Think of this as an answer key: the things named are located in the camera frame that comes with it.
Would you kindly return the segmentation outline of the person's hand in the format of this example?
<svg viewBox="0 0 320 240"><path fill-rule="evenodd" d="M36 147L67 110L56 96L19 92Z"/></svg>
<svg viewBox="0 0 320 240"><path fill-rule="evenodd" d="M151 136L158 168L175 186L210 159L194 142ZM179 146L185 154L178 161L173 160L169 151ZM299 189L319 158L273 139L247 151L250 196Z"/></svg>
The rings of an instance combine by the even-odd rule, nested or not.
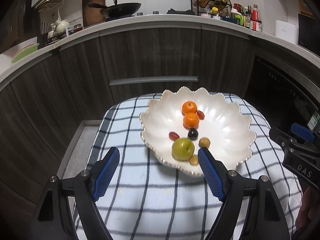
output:
<svg viewBox="0 0 320 240"><path fill-rule="evenodd" d="M319 213L319 193L308 187L303 193L302 204L295 222L296 228L305 227Z"/></svg>

